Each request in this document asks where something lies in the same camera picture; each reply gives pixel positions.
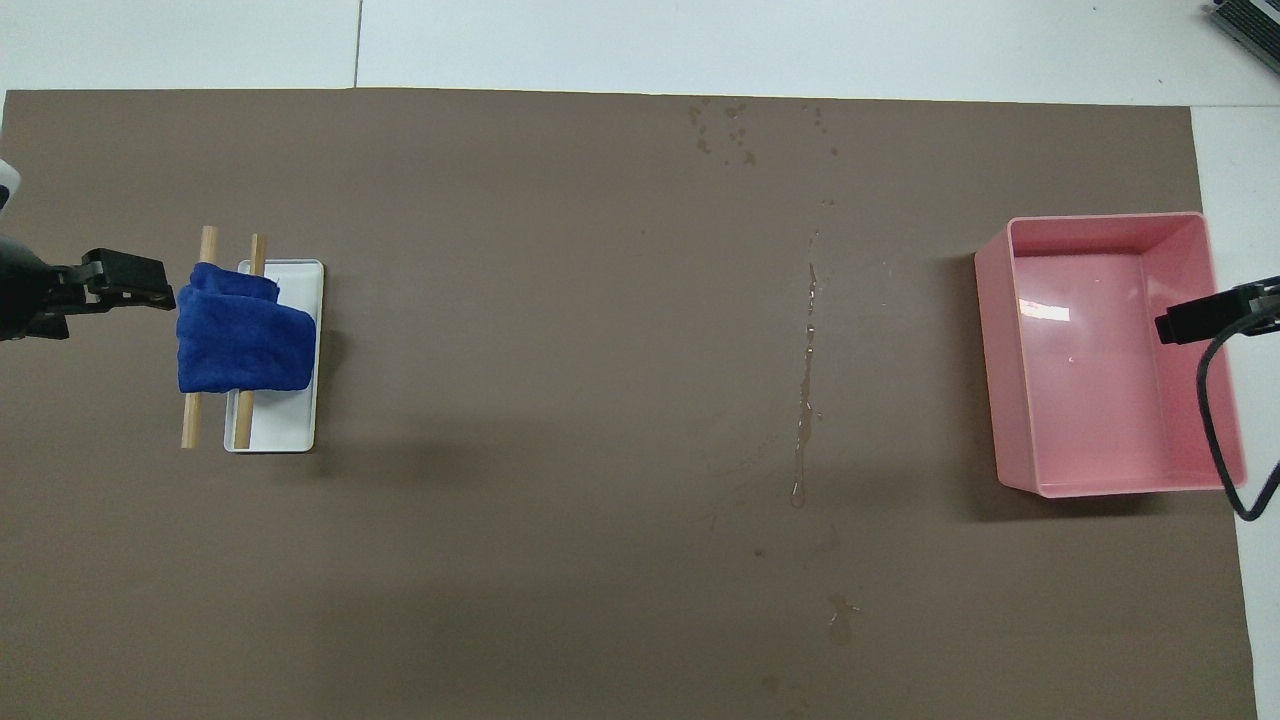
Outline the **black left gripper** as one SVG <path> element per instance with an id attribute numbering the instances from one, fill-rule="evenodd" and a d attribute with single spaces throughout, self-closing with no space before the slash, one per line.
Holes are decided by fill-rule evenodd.
<path id="1" fill-rule="evenodd" d="M 161 261 L 110 249 L 90 250 L 82 259 L 84 286 L 93 292 L 96 313 L 116 307 L 177 309 Z M 68 314 L 84 309 L 84 287 L 69 266 L 51 266 L 24 245 L 1 237 L 1 340 L 68 340 Z"/>

